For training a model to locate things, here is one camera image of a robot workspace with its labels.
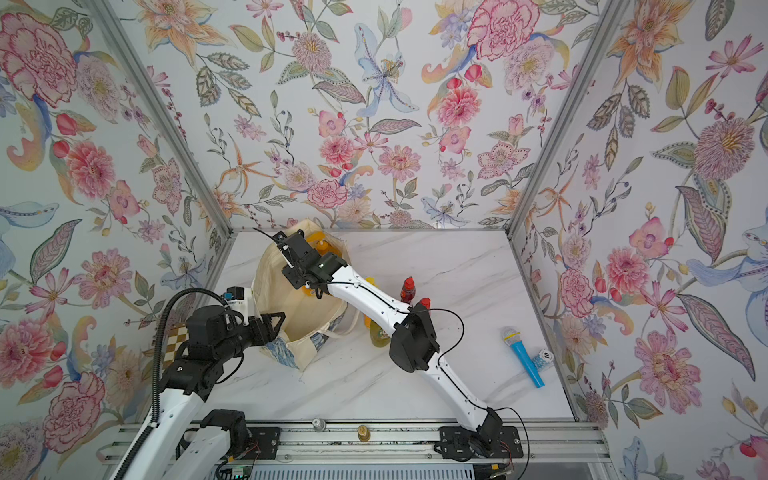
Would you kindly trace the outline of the large orange pump soap bottle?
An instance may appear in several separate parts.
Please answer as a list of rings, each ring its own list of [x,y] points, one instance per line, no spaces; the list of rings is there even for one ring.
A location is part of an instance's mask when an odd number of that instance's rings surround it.
[[[333,253],[338,257],[343,256],[340,240],[324,231],[313,232],[306,236],[306,240],[321,256],[327,253]]]

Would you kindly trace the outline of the cream canvas shopping bag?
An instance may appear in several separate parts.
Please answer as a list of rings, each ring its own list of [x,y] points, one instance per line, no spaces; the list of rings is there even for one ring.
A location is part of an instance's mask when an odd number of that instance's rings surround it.
[[[362,314],[335,297],[318,299],[294,289],[282,273],[286,265],[277,246],[266,247],[251,284],[251,298],[260,313],[286,315],[277,338],[263,351],[279,364],[303,371],[328,340],[351,333]]]

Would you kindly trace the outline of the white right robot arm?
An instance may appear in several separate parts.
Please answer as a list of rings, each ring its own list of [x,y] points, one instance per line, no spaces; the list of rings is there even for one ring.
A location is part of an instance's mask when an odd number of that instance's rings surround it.
[[[272,239],[286,261],[283,275],[294,288],[309,287],[333,296],[371,318],[390,337],[393,363],[428,379],[470,439],[488,447],[500,438],[503,421],[498,413],[471,393],[440,352],[430,309],[421,304],[410,306],[386,294],[341,257],[316,252],[301,230],[290,235],[280,231]]]

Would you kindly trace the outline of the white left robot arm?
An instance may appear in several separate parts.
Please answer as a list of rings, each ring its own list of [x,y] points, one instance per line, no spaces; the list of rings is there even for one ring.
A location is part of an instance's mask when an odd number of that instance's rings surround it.
[[[224,375],[224,366],[244,351],[274,341],[283,312],[244,317],[229,307],[201,307],[187,319],[185,353],[153,376],[152,407],[112,477],[160,479],[183,434]]]

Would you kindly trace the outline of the green Fairy dish soap bottle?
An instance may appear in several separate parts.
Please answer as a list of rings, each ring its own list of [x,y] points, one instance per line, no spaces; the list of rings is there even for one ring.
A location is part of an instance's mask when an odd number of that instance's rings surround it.
[[[386,331],[373,320],[370,321],[369,336],[371,343],[377,348],[387,347],[391,342]]]

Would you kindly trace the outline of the wooden chess board box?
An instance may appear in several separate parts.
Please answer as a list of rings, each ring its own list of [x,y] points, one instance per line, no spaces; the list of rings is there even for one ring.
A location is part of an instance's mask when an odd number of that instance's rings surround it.
[[[174,360],[181,344],[184,343],[187,338],[188,332],[184,326],[174,326],[168,331],[164,345],[164,364],[170,364]]]

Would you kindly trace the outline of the orange bottle yellow cap rear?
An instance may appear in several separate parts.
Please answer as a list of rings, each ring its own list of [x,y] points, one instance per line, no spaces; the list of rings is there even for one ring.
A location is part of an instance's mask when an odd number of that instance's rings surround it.
[[[363,292],[365,303],[365,308],[363,309],[363,320],[367,329],[371,327],[372,317],[369,315],[369,313],[371,312],[371,308],[374,307],[374,298],[369,292],[370,288],[372,287],[370,280],[371,278],[365,278],[360,286],[360,290]]]

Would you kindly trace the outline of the red Fairy bottle rear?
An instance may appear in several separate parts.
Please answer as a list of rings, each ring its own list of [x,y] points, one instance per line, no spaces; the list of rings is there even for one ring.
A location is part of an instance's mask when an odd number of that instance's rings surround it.
[[[412,277],[407,277],[401,287],[400,299],[403,303],[411,305],[416,294],[415,280]]]

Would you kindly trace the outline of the small patterned tape roll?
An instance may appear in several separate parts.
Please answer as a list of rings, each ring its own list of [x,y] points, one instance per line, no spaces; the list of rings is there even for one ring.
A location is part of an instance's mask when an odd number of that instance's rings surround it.
[[[536,370],[543,372],[554,365],[554,354],[546,349],[540,350],[534,357],[531,358]]]

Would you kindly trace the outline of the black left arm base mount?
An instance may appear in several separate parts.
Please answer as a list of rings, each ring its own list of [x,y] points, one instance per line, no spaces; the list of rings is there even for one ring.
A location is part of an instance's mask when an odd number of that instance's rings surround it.
[[[274,460],[280,444],[279,427],[250,426],[242,411],[215,409],[200,422],[200,434],[212,434],[224,441],[221,458]]]

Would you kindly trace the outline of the silver rail knob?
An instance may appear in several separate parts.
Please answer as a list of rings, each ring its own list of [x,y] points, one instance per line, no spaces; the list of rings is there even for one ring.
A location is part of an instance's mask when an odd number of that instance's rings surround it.
[[[319,418],[315,418],[312,421],[312,426],[313,426],[313,429],[317,432],[322,432],[326,429],[325,421]]]

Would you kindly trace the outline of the brass rail knob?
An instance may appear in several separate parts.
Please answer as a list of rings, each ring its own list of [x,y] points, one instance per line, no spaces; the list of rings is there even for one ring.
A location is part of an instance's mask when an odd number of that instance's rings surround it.
[[[371,438],[371,433],[369,428],[366,425],[359,425],[357,428],[357,435],[358,440],[360,442],[369,442]]]

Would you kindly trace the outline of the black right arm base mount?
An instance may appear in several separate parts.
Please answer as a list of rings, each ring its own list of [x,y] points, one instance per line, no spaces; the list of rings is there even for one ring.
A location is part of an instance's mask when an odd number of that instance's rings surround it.
[[[505,426],[495,410],[488,407],[485,418],[474,431],[467,428],[440,427],[433,450],[443,459],[467,462],[472,459],[521,459],[523,444],[518,429]]]

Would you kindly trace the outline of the aluminium front rail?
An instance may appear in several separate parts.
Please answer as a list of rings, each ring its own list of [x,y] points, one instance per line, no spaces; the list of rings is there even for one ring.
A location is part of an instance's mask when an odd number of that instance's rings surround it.
[[[521,459],[443,459],[433,450],[446,422],[326,422],[317,432],[310,422],[248,422],[279,427],[274,460],[227,459],[224,441],[202,433],[193,422],[178,443],[169,471],[160,479],[615,479],[605,437],[589,423],[519,422]],[[369,442],[358,440],[366,425]]]

